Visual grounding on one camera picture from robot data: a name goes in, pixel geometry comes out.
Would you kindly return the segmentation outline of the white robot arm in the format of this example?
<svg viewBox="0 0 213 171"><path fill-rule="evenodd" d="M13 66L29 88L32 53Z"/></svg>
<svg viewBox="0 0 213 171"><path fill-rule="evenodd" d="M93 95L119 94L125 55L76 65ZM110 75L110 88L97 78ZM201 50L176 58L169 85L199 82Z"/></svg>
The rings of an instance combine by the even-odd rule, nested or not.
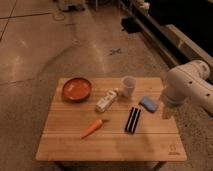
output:
<svg viewBox="0 0 213 171"><path fill-rule="evenodd" d="M209 65L202 60L193 60L170 69L165 76L161 93L168 107L179 107L189 98L213 118L213 85L207 82Z"/></svg>

